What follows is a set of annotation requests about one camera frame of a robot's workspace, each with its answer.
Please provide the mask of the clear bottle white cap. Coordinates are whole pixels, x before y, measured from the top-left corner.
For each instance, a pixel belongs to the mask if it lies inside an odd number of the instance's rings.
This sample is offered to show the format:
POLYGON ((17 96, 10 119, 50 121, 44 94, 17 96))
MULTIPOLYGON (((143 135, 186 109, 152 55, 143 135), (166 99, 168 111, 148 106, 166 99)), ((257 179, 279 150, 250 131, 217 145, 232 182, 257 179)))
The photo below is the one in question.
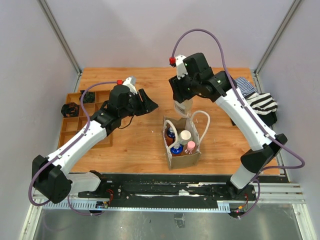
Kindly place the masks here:
POLYGON ((193 100, 185 100, 182 103, 173 101, 174 110, 182 117, 187 118, 191 116, 193 100))

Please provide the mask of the blue white striped cloth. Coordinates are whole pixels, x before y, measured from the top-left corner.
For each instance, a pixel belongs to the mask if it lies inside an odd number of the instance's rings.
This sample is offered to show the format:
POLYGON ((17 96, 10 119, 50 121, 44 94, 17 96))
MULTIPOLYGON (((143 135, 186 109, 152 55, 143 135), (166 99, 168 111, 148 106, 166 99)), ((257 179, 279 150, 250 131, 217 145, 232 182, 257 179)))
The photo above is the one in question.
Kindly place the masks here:
POLYGON ((238 77, 235 79, 235 83, 237 87, 240 89, 241 94, 245 97, 248 98, 252 94, 257 93, 256 88, 253 86, 252 83, 250 83, 246 78, 244 77, 238 77))

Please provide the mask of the wooden compartment tray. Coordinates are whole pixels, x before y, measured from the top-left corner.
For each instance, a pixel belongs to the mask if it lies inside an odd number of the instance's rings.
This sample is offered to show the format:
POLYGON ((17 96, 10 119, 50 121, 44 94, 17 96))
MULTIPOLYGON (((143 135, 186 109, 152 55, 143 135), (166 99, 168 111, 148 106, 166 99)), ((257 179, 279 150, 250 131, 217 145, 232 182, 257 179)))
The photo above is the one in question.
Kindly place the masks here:
MULTIPOLYGON (((79 114, 77 117, 63 117, 60 128, 58 147, 62 147, 66 144, 73 136, 75 136, 81 129, 83 129, 87 123, 87 117, 80 107, 81 92, 68 93, 66 96, 65 103, 76 103, 79 105, 79 114)), ((99 110, 104 101, 109 99, 109 90, 95 91, 95 102, 85 103, 84 107, 87 113, 92 116, 97 110, 99 110)))

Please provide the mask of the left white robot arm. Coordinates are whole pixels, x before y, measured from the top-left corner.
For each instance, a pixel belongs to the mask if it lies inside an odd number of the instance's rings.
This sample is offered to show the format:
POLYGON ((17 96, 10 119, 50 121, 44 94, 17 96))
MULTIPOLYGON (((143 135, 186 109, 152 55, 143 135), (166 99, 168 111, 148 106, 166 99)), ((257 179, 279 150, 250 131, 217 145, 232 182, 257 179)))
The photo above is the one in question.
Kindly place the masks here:
POLYGON ((158 104, 143 89, 116 85, 110 91, 109 99, 89 117, 83 129, 55 152, 46 157, 38 155, 32 161, 29 189, 36 189, 54 204, 79 192, 103 197, 107 193, 107 185, 97 172, 71 174, 71 169, 94 145, 119 128, 122 119, 142 116, 157 108, 158 104))

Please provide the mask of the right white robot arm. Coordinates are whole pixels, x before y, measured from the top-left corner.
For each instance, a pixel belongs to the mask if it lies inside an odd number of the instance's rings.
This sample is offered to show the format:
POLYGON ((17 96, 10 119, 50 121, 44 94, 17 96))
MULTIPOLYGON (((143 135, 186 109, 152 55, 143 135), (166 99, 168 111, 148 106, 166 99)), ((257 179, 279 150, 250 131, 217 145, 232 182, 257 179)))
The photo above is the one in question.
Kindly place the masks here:
POLYGON ((287 143, 287 137, 283 133, 276 134, 261 120, 225 70, 213 73, 203 53, 188 57, 171 56, 169 64, 176 69, 176 75, 169 79, 169 84, 174 107, 179 114, 189 114, 193 97, 209 99, 231 118, 247 140, 250 149, 241 156, 241 165, 230 177, 226 188, 230 199, 240 199, 254 176, 287 143))

